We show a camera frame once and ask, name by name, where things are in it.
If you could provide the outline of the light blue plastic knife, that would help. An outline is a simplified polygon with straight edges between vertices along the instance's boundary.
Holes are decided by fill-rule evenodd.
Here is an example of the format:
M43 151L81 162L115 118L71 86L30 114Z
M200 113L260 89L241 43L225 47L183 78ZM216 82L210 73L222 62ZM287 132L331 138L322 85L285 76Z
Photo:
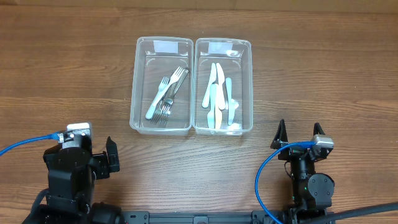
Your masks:
M202 107L203 108L207 108L209 106L210 103L210 88L211 85L216 81L216 65L215 63L211 64L211 71L210 71L210 76L209 76L209 80L208 80L208 85L206 88L206 92L205 95L203 97L203 101L202 101Z

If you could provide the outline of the white plastic fork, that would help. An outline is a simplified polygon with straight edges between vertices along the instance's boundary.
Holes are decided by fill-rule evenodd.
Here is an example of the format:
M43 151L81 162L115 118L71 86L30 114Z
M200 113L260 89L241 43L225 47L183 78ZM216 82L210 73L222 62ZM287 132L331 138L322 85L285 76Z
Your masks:
M157 92L157 94L156 94L156 96L155 96L155 98L154 98L154 100L152 102L153 105L157 104L158 99L162 96L162 92L165 89L165 87L168 85L168 83L169 83L169 78L168 77L163 77L161 83L159 84L158 92Z
M169 78L169 83L168 83L168 85L165 87L165 89L163 90L163 92L162 92L162 96L158 99L158 102L161 100L161 98L166 94L166 92L167 92L167 90L171 87L171 85L172 84L174 84L174 83L176 83L178 80L179 80L179 78L180 78L180 76L181 76L181 74L182 74L182 67L178 67L174 72L173 72L173 74L171 75L171 77ZM156 106L157 106L157 104L156 105L153 105L152 103L151 103L151 105L150 105L150 107L149 107L149 109L147 110L147 113L146 113L146 119L152 119L152 117L153 117L153 115L154 115L154 112L155 112L155 108L156 108Z

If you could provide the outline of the yellow plastic knife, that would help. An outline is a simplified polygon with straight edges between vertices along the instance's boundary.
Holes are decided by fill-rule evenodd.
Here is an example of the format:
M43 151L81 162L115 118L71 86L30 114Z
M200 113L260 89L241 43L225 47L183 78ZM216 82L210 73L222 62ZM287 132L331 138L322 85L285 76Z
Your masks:
M222 124L222 112L220 110L221 106L221 87L216 84L216 103L215 103L215 128L220 129Z

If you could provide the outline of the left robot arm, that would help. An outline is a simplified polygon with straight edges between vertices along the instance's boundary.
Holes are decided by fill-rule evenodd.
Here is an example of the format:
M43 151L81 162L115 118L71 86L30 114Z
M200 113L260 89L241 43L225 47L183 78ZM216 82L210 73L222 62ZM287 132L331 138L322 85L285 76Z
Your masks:
M95 181L120 171L117 144L111 138L104 152L94 154L91 138L75 134L47 149L43 159L48 187L40 191L24 223L126 223L121 207L93 202Z

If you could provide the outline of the black-handled metal fork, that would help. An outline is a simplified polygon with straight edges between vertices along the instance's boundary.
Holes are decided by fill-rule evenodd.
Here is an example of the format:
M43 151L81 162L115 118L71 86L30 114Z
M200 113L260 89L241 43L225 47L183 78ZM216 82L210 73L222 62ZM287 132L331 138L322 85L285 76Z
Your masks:
M158 102L154 115L151 119L151 123L159 124L160 126L166 126L169 115L170 108L173 103L172 94L169 90L165 96Z

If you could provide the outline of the pale blue plastic knife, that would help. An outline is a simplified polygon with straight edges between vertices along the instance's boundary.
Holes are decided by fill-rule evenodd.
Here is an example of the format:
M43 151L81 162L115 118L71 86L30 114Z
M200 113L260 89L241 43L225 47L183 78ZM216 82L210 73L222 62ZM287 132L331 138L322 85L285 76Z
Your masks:
M226 78L226 91L228 96L228 125L231 126L234 119L234 101L232 99L232 79L230 77Z

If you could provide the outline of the teal plastic knife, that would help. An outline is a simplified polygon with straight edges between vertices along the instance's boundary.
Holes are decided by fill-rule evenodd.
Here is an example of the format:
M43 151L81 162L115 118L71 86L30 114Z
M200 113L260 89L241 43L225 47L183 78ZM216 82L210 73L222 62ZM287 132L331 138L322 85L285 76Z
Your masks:
M210 111L207 114L208 127L215 129L215 103L216 103L216 85L210 86Z

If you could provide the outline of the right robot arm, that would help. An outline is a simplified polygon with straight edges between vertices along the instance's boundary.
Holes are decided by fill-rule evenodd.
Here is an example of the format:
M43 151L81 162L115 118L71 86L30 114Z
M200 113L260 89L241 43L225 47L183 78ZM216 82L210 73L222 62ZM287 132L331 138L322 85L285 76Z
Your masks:
M311 146L291 146L287 138L284 120L280 120L277 133L271 143L272 149L286 147L278 159L290 164L288 176L292 181L293 203L280 213L284 223L300 223L326 215L332 205L335 182L326 174L315 171L315 163L327 158L334 142L319 123L314 124Z

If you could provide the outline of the silver metal fork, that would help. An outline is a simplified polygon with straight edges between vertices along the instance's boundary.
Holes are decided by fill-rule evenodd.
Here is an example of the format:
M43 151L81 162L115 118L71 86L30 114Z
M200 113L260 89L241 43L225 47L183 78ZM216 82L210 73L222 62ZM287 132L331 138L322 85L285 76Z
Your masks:
M169 120L170 109L174 103L175 95L177 94L178 89L182 85L182 83L183 83L184 79L186 78L186 76L188 75L188 73L189 73L189 70L187 68L183 68L182 74L181 74L179 80L177 81L177 83L174 83L171 86L171 90L166 95L164 104L162 106L162 114L161 114L160 121L159 121L159 124L162 127L165 127Z

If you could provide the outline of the white plastic knife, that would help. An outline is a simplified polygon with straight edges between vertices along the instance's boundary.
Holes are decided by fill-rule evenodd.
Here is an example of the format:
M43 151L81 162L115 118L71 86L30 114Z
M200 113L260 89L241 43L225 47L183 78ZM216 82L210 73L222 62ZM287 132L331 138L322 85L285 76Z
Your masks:
M216 102L218 104L218 108L220 110L225 109L225 99L224 99L224 91L223 91L223 84L225 82L224 71L220 63L216 63L216 71L217 71L217 94L216 94Z

